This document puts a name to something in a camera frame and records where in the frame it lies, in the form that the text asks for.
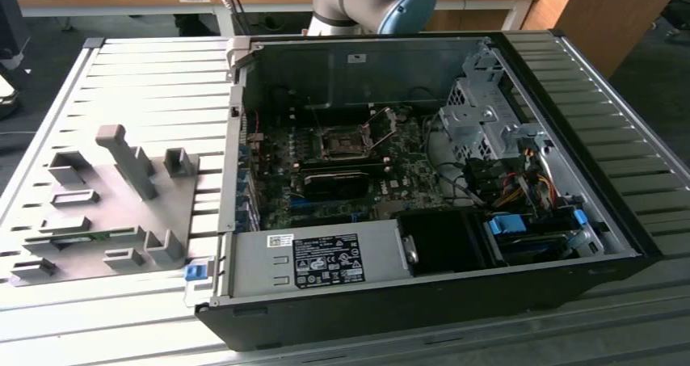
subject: barcode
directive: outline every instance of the barcode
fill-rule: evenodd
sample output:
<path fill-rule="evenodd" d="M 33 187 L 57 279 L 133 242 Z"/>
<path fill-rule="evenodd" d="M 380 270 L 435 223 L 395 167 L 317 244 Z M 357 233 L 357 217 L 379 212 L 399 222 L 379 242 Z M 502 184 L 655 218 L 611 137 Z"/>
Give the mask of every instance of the barcode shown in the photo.
<path fill-rule="evenodd" d="M 363 270 L 361 269 L 348 269 L 344 272 L 344 275 L 345 276 L 356 276 L 356 275 L 360 275 Z"/>

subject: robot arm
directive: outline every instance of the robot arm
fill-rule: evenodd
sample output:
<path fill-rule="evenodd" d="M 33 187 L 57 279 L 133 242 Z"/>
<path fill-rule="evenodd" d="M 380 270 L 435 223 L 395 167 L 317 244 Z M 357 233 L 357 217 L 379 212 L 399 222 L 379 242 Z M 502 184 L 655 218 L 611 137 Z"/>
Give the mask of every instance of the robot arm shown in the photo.
<path fill-rule="evenodd" d="M 435 0 L 313 0 L 308 35 L 416 33 L 433 14 Z"/>

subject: slotted metal surface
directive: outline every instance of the slotted metal surface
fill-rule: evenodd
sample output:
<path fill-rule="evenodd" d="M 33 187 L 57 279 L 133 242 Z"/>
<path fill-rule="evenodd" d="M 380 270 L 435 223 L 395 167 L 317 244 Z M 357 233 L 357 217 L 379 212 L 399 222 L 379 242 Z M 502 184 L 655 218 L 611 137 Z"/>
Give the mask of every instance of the slotted metal surface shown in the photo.
<path fill-rule="evenodd" d="M 664 261 L 628 280 L 594 288 L 555 310 L 244 354 L 225 349 L 196 321 L 181 271 L 25 288 L 0 284 L 1 363 L 684 364 L 690 356 L 686 180 L 678 168 L 670 168 L 654 141 L 646 139 L 643 125 L 631 122 L 615 101 L 607 102 L 608 96 L 600 99 L 602 83 L 590 80 L 595 77 L 558 40 L 548 34 L 508 37 L 519 40 L 536 76 L 560 98 L 563 113 L 603 158 L 600 165 L 615 187 L 628 204 L 642 208 L 639 217 L 667 254 Z M 26 233 L 21 228 L 36 217 L 36 208 L 22 206 L 37 203 L 36 198 L 49 192 L 42 185 L 49 175 L 32 171 L 21 179 L 22 172 L 45 162 L 49 148 L 68 149 L 89 139 L 89 128 L 108 119 L 129 123 L 128 141 L 141 144 L 148 155 L 160 155 L 171 146 L 201 155 L 188 256 L 216 252 L 225 145 L 221 113 L 229 87 L 215 73 L 227 69 L 224 42 L 215 38 L 108 40 L 104 47 L 101 52 L 81 52 L 0 199 L 0 208 L 10 208 L 0 212 L 0 278 L 24 254 L 17 240 Z M 155 86 L 165 93 L 173 90 L 176 96 L 157 95 L 149 91 Z M 69 125 L 69 132 L 60 132 L 62 125 Z M 631 145 L 634 150 L 607 145 Z M 343 311 L 343 318 L 355 312 Z"/>
<path fill-rule="evenodd" d="M 636 214 L 663 215 L 690 209 L 687 176 L 684 170 L 671 166 L 674 155 L 659 148 L 659 140 L 648 130 L 639 128 L 631 109 L 619 103 L 612 91 L 595 82 L 596 75 L 575 61 L 567 40 L 554 38 L 547 32 L 508 33 L 507 38 L 524 54 L 527 65 Z M 558 73 L 558 87 L 551 87 L 552 73 Z M 518 91 L 514 96 L 534 118 Z M 690 245 L 690 239 L 683 238 L 687 234 L 683 221 L 690 221 L 690 217 L 671 221 L 664 227 L 647 224 L 646 219 L 642 218 L 642 223 L 652 236 L 668 237 L 676 231 L 678 242 Z M 672 254 L 668 250 L 672 247 L 666 246 L 662 251 Z"/>

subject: gray bracket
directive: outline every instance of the gray bracket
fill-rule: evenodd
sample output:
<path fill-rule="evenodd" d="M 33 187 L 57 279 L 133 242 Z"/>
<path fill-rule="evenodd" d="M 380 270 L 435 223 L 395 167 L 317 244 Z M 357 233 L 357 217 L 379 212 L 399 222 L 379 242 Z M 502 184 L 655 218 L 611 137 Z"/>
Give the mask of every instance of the gray bracket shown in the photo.
<path fill-rule="evenodd" d="M 151 256 L 156 263 L 173 263 L 183 257 L 184 253 L 183 244 L 169 230 L 165 232 L 163 243 L 160 243 L 153 233 L 147 233 L 143 251 Z"/>
<path fill-rule="evenodd" d="M 84 184 L 77 171 L 85 168 L 90 168 L 90 164 L 78 151 L 57 152 L 48 163 L 48 172 L 62 186 Z"/>
<path fill-rule="evenodd" d="M 196 172 L 184 148 L 165 150 L 163 165 L 165 166 L 171 178 L 192 176 Z"/>
<path fill-rule="evenodd" d="M 56 208 L 96 204 L 96 202 L 98 202 L 98 194 L 94 190 L 57 192 L 50 197 L 50 204 Z"/>
<path fill-rule="evenodd" d="M 128 249 L 113 249 L 105 251 L 104 263 L 113 271 L 132 269 L 143 264 L 143 257 L 133 247 Z"/>
<path fill-rule="evenodd" d="M 76 233 L 86 231 L 90 221 L 86 217 L 54 218 L 42 220 L 38 233 Z"/>
<path fill-rule="evenodd" d="M 140 242 L 144 241 L 145 237 L 147 232 L 141 229 L 141 226 L 109 235 L 109 239 L 113 242 Z"/>
<path fill-rule="evenodd" d="M 49 277 L 57 267 L 44 258 L 18 261 L 12 267 L 12 274 L 21 279 L 34 279 Z"/>
<path fill-rule="evenodd" d="M 98 128 L 96 134 L 96 144 L 102 146 L 112 154 L 117 169 L 132 185 L 134 191 L 143 200 L 156 197 L 156 191 L 151 180 L 148 180 L 148 171 L 145 166 L 137 159 L 137 155 L 132 152 L 125 141 L 125 128 L 121 125 L 104 125 Z"/>

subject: gray floor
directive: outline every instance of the gray floor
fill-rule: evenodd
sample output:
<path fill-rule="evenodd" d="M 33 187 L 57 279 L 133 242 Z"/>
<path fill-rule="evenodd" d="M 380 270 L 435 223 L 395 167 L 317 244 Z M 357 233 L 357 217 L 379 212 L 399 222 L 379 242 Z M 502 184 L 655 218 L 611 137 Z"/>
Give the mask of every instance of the gray floor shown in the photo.
<path fill-rule="evenodd" d="M 288 21 L 284 32 L 305 27 L 305 18 Z M 212 29 L 215 21 L 204 18 Z M 22 107 L 0 120 L 0 132 L 34 131 L 41 123 L 64 76 L 86 37 L 176 36 L 171 16 L 73 18 L 74 31 L 60 31 L 64 19 L 28 19 L 30 43 L 25 66 L 32 69 L 30 84 L 21 94 Z M 666 24 L 650 30 L 627 57 L 611 82 L 686 163 L 690 163 L 690 45 L 664 41 Z M 30 135 L 0 136 L 0 191 L 20 162 Z"/>

